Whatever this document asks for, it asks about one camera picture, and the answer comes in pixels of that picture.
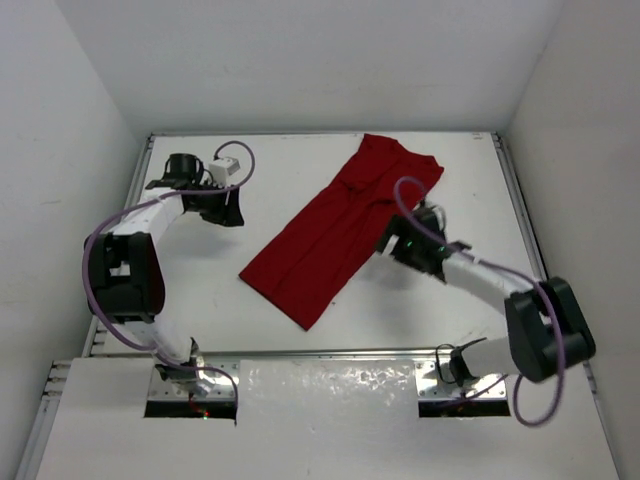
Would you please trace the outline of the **red t shirt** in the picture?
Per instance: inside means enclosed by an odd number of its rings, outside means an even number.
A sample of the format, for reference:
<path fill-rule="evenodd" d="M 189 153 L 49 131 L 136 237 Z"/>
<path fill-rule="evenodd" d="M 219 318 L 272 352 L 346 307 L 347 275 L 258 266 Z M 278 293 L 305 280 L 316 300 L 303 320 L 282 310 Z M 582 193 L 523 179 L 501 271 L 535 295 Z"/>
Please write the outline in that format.
<path fill-rule="evenodd" d="M 334 179 L 248 263 L 240 279 L 309 330 L 398 214 L 396 182 L 405 176 L 419 181 L 403 196 L 415 206 L 443 173 L 430 155 L 389 137 L 365 135 Z"/>

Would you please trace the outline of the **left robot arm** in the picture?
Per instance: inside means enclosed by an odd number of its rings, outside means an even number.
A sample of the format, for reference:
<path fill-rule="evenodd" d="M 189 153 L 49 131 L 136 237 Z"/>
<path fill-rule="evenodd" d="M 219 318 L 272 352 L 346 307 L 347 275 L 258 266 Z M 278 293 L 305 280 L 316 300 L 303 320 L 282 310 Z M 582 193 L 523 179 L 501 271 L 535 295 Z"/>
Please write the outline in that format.
<path fill-rule="evenodd" d="M 138 203 L 104 220 L 84 244 L 82 281 L 92 314 L 122 344 L 150 354 L 163 380 L 196 396 L 227 374 L 208 365 L 196 340 L 163 316 L 166 285 L 156 245 L 187 213 L 213 225 L 243 226 L 240 187 L 229 181 L 239 169 L 230 157 L 215 155 L 205 164 L 174 153 Z"/>

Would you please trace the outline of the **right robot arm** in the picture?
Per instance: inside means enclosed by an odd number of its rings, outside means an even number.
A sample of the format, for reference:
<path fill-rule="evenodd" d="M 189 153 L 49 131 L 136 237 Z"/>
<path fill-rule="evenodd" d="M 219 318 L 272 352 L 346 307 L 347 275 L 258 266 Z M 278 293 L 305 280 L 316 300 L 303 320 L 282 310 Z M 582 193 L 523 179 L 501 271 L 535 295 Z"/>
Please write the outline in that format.
<path fill-rule="evenodd" d="M 541 383 L 594 357 L 595 339 L 569 283 L 530 280 L 474 261 L 464 242 L 445 245 L 436 210 L 420 205 L 409 217 L 395 214 L 376 245 L 382 255 L 441 283 L 464 290 L 494 308 L 506 335 L 454 347 L 448 360 L 459 387 L 488 374 L 521 375 Z"/>

